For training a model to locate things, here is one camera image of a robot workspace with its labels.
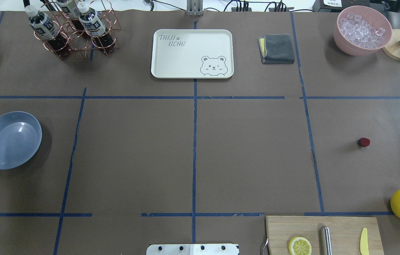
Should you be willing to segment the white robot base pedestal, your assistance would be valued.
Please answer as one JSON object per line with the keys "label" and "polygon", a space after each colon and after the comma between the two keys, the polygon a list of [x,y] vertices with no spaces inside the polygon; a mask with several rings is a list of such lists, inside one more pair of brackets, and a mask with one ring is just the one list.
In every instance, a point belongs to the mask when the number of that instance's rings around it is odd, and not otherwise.
{"label": "white robot base pedestal", "polygon": [[147,255],[239,255],[238,244],[154,244],[146,250]]}

